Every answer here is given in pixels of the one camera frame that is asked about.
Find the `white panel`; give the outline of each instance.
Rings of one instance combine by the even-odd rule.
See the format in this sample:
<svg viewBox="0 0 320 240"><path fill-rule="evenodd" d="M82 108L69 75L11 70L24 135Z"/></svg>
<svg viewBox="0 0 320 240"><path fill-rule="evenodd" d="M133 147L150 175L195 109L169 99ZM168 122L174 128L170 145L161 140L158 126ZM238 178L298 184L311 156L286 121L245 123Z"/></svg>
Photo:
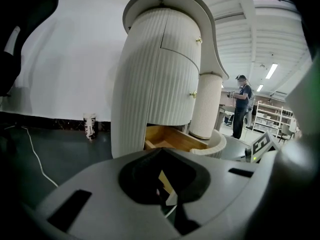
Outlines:
<svg viewBox="0 0 320 240"><path fill-rule="evenodd" d="M212 74L200 76L190 124L191 134L202 139L211 137L220 103L221 84L220 76Z"/></svg>
<svg viewBox="0 0 320 240"><path fill-rule="evenodd" d="M143 149L158 54L170 9L154 9L132 25L113 89L111 148L114 158Z"/></svg>
<svg viewBox="0 0 320 240"><path fill-rule="evenodd" d="M198 25L182 12L171 10L165 26L161 48L180 53L189 58L200 69L201 36Z"/></svg>
<svg viewBox="0 0 320 240"><path fill-rule="evenodd" d="M160 49L148 123L164 126L188 124L195 105L190 93L197 90L198 76L198 69L188 58Z"/></svg>

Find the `ceiling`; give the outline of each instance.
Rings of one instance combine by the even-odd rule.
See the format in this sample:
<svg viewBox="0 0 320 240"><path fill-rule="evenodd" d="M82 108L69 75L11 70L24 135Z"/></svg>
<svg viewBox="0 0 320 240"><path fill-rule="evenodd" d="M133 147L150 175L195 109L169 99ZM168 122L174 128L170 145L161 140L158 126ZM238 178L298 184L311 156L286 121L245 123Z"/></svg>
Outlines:
<svg viewBox="0 0 320 240"><path fill-rule="evenodd" d="M291 0L203 0L216 24L218 53L229 80L224 89L237 89L245 75L260 94L284 94L298 84L311 65L301 17ZM270 79L271 65L278 64Z"/></svg>

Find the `blue shirt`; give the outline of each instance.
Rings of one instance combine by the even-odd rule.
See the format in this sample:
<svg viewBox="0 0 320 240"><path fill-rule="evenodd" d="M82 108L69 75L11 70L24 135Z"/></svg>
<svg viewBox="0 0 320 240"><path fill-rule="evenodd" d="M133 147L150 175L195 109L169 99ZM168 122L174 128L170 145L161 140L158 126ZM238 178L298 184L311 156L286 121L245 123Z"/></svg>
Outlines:
<svg viewBox="0 0 320 240"><path fill-rule="evenodd" d="M246 99L237 98L235 101L235 107L236 108L247 108L248 103L249 103L249 99L251 98L251 94L252 94L251 87L246 84L244 87L241 88L239 94L240 95L248 94L248 97Z"/></svg>

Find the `curved top shelf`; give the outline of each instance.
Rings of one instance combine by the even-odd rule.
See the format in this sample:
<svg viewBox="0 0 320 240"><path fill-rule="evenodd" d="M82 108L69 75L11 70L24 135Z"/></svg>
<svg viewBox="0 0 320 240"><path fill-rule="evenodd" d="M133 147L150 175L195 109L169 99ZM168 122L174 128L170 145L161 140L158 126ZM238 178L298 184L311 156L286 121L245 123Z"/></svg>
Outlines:
<svg viewBox="0 0 320 240"><path fill-rule="evenodd" d="M219 58L216 25L208 6L202 0L130 0L126 5L122 21L128 33L136 18L143 12L160 7L167 7L189 15L199 26L203 43L201 45L200 74L213 73L229 79Z"/></svg>

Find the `cabinet door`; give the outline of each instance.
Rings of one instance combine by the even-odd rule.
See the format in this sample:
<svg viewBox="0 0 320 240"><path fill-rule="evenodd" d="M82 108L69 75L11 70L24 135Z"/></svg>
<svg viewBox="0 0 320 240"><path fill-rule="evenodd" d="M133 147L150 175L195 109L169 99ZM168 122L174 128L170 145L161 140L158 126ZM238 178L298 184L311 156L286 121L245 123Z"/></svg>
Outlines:
<svg viewBox="0 0 320 240"><path fill-rule="evenodd" d="M161 48L180 53L189 58L200 69L201 36L196 22L186 14L170 10L165 25Z"/></svg>
<svg viewBox="0 0 320 240"><path fill-rule="evenodd" d="M181 126L191 120L199 72L188 58L160 49L153 80L148 123Z"/></svg>

